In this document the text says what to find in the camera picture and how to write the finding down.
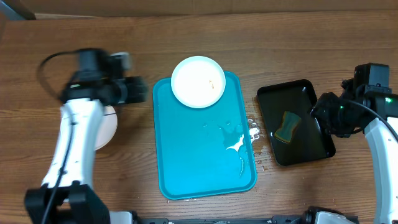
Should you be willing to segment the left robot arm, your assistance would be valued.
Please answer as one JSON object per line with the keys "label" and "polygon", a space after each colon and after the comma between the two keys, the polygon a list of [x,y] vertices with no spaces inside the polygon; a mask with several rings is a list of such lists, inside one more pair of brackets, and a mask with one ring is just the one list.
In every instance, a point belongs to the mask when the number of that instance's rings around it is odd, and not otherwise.
{"label": "left robot arm", "polygon": [[134,223],[130,211],[112,212],[93,190],[95,143],[105,108],[145,101],[142,77],[69,83],[60,101],[57,146],[42,185],[24,205],[32,223]]}

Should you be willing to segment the green yellow sponge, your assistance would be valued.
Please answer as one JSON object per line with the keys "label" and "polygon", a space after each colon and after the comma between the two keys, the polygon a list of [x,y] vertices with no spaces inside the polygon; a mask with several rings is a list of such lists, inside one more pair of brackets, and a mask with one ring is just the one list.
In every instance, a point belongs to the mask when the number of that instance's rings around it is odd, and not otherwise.
{"label": "green yellow sponge", "polygon": [[280,126],[274,133],[274,137],[286,144],[290,144],[301,121],[301,117],[297,114],[285,111]]}

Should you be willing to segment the light blue rimmed plate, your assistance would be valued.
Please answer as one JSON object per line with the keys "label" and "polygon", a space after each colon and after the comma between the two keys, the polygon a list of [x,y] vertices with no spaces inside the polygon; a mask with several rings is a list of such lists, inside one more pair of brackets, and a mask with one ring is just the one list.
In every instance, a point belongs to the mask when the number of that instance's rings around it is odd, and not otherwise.
{"label": "light blue rimmed plate", "polygon": [[174,96],[183,105],[202,109],[215,104],[226,88],[220,65],[209,57],[192,56],[182,60],[171,76]]}

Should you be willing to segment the white plate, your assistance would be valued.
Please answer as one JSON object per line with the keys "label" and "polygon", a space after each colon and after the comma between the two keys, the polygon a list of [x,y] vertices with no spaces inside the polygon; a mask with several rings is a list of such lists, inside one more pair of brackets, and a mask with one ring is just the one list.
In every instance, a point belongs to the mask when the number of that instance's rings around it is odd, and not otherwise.
{"label": "white plate", "polygon": [[104,108],[102,123],[96,137],[95,150],[101,149],[112,140],[118,126],[116,110],[112,106]]}

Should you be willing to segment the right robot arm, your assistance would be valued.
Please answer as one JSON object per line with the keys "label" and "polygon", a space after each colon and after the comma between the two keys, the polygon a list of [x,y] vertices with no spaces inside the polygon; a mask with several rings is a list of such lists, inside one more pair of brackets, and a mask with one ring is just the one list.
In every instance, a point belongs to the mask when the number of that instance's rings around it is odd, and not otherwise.
{"label": "right robot arm", "polygon": [[374,223],[397,223],[397,95],[370,91],[350,100],[324,93],[310,114],[329,135],[363,132],[373,159]]}

